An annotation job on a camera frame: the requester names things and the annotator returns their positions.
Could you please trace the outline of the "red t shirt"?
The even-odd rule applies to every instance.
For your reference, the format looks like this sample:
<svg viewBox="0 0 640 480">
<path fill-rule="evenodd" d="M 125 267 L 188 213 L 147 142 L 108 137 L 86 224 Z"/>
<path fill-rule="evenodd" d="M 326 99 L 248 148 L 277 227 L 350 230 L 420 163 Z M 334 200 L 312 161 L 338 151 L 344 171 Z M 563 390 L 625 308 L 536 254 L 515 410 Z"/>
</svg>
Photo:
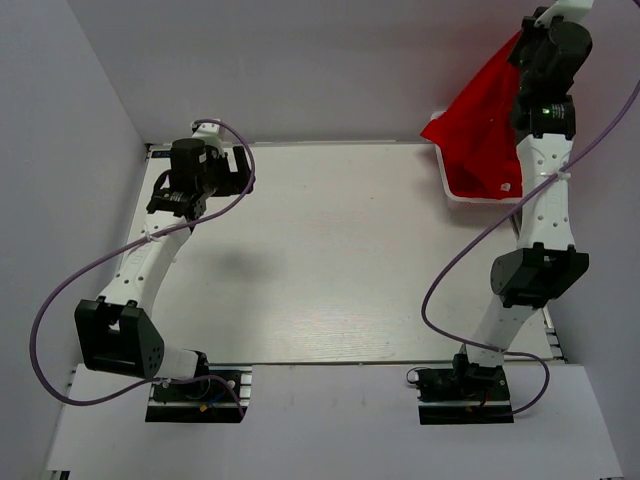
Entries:
<svg viewBox="0 0 640 480">
<path fill-rule="evenodd" d="M 518 71 L 508 58 L 520 37 L 521 32 L 513 35 L 480 68 L 447 109 L 429 121 L 420 133 L 423 139 L 443 146 L 459 131 L 463 137 L 474 137 L 476 131 L 488 127 L 492 120 L 506 116 L 518 88 Z"/>
</svg>

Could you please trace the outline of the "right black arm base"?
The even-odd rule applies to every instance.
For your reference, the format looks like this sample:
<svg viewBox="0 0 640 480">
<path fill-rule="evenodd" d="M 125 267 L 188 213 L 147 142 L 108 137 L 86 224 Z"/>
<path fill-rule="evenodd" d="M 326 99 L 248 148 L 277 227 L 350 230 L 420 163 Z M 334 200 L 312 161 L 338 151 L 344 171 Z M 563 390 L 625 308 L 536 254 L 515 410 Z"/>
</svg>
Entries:
<svg viewBox="0 0 640 480">
<path fill-rule="evenodd" d="M 461 378 L 453 368 L 415 367 L 406 374 L 417 390 L 422 426 L 489 425 L 514 422 L 504 369 L 495 379 Z"/>
</svg>

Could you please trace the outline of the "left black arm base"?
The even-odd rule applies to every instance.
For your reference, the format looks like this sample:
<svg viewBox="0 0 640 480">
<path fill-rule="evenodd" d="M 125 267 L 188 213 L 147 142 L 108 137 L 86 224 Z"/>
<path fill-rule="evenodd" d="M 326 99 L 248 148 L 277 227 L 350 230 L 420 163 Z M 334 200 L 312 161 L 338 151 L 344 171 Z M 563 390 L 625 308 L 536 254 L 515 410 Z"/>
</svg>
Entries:
<svg viewBox="0 0 640 480">
<path fill-rule="evenodd" d="M 222 379 L 185 385 L 163 381 L 149 394 L 145 421 L 178 424 L 239 424 L 249 406 L 251 366 L 210 366 L 209 374 Z"/>
</svg>

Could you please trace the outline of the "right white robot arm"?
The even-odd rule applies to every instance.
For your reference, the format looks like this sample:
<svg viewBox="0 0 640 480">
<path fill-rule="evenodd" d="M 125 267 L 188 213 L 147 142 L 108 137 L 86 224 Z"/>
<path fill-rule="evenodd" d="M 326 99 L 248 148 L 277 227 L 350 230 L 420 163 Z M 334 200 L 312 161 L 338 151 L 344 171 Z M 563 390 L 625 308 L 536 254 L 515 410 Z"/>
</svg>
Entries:
<svg viewBox="0 0 640 480">
<path fill-rule="evenodd" d="M 492 265 L 494 296 L 470 343 L 453 360 L 451 384 L 472 399 L 500 374 L 522 325 L 559 298 L 588 269 L 589 256 L 575 246 L 569 222 L 568 163 L 576 134 L 575 108 L 568 91 L 592 49 L 587 29 L 562 16 L 549 23 L 533 17 L 508 60 L 519 71 L 510 112 L 529 201 L 521 208 L 514 251 Z"/>
</svg>

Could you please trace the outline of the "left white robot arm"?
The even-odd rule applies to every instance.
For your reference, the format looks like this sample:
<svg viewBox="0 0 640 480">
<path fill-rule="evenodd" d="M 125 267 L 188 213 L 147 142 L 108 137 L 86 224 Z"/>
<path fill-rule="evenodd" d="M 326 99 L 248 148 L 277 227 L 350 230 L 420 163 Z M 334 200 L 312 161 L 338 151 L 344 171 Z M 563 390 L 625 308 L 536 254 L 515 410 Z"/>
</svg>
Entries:
<svg viewBox="0 0 640 480">
<path fill-rule="evenodd" d="M 188 398 L 211 387 L 205 358 L 194 350 L 166 344 L 151 320 L 165 276 L 195 221 L 204 217 L 211 197 L 251 191 L 252 171 L 241 146 L 225 153 L 202 139 L 172 143 L 170 166 L 156 179 L 140 235 L 140 245 L 124 256 L 114 279 L 94 300 L 74 312 L 87 368 L 145 380 L 176 379 Z"/>
</svg>

